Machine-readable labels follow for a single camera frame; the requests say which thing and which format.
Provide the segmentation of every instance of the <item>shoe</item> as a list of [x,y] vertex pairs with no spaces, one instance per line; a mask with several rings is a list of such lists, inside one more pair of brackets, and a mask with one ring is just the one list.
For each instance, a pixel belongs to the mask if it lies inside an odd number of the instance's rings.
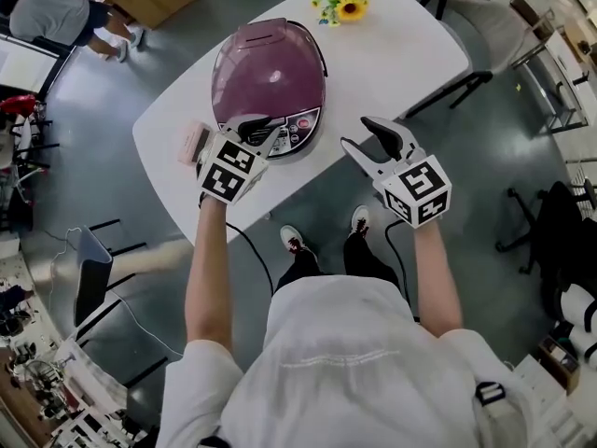
[[127,59],[128,53],[129,53],[129,51],[128,51],[127,44],[126,44],[126,42],[123,41],[122,43],[120,43],[118,45],[118,55],[116,57],[116,61],[119,63],[124,62]]
[[308,250],[309,252],[312,252],[311,249],[303,242],[300,232],[292,226],[283,226],[280,229],[280,237],[282,238],[282,243],[284,244],[286,250],[295,256],[301,250]]
[[136,49],[141,44],[145,33],[146,31],[143,28],[138,28],[132,32],[131,49]]
[[365,238],[367,231],[371,225],[371,218],[369,216],[368,207],[365,205],[359,205],[353,212],[353,219],[351,220],[351,233],[360,234]]

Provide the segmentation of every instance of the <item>red object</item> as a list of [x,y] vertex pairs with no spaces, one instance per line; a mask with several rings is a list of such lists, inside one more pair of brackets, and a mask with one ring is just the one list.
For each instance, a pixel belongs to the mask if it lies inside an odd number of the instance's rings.
[[0,110],[8,114],[16,114],[24,118],[29,118],[35,110],[35,103],[36,99],[32,94],[12,96],[0,103]]

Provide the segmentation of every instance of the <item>black pants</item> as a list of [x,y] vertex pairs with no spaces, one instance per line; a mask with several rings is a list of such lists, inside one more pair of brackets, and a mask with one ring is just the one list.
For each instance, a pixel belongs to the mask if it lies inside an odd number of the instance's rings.
[[[349,236],[344,243],[344,269],[347,275],[375,277],[387,280],[399,288],[398,277],[394,270],[373,255],[367,245],[367,241],[359,234]],[[302,277],[313,277],[316,275],[325,274],[319,269],[315,256],[307,250],[300,251],[295,256],[294,264],[280,278],[276,291],[280,287],[286,286]]]

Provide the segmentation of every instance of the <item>gray shirt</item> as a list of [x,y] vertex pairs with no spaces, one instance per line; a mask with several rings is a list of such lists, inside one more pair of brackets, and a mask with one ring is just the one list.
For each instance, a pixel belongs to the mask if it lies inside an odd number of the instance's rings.
[[88,0],[19,0],[10,15],[10,32],[26,41],[44,36],[71,45],[89,15]]

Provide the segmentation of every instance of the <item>floor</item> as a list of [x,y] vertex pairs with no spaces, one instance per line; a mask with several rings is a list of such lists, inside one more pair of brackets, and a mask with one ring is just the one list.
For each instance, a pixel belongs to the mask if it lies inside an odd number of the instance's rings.
[[[48,175],[35,181],[35,231],[22,247],[37,290],[63,336],[73,327],[76,252],[65,254],[68,228],[120,218],[119,225],[98,231],[106,246],[147,242],[147,251],[117,259],[114,279],[137,276],[118,287],[138,321],[173,350],[184,348],[183,300],[191,244],[174,225],[146,178],[132,141],[132,125],[183,71],[241,23],[283,0],[198,0],[159,30],[150,32],[142,52],[125,64],[104,62],[80,51],[62,73],[49,97],[56,123],[49,137],[60,149],[49,154]],[[461,21],[459,35],[484,48]],[[456,110],[437,104],[409,121],[420,144],[435,153],[453,183],[452,207],[441,221],[451,267],[462,300],[465,324],[478,330],[498,356],[514,363],[550,325],[538,295],[537,272],[520,275],[524,249],[499,255],[493,245],[523,230],[521,214],[505,195],[515,186],[529,201],[537,189],[566,178],[565,166],[551,137],[538,135],[542,117],[535,97],[514,72],[495,78]],[[372,250],[398,271],[396,257],[383,239],[394,218],[373,198],[370,181],[346,159],[332,166],[247,233],[277,280],[290,265],[278,230],[296,225],[320,255],[325,271],[342,272],[341,244],[353,209],[370,204],[375,217],[368,237]],[[410,296],[416,274],[412,231],[401,226],[391,237],[407,267]],[[77,234],[69,235],[76,246]],[[234,293],[234,356],[246,369],[259,353],[270,292],[261,266],[246,242],[230,245]],[[50,278],[53,269],[53,284]],[[144,367],[178,356],[136,327],[120,306],[91,333],[86,351],[119,381]],[[131,392],[133,418],[159,421],[163,370]]]

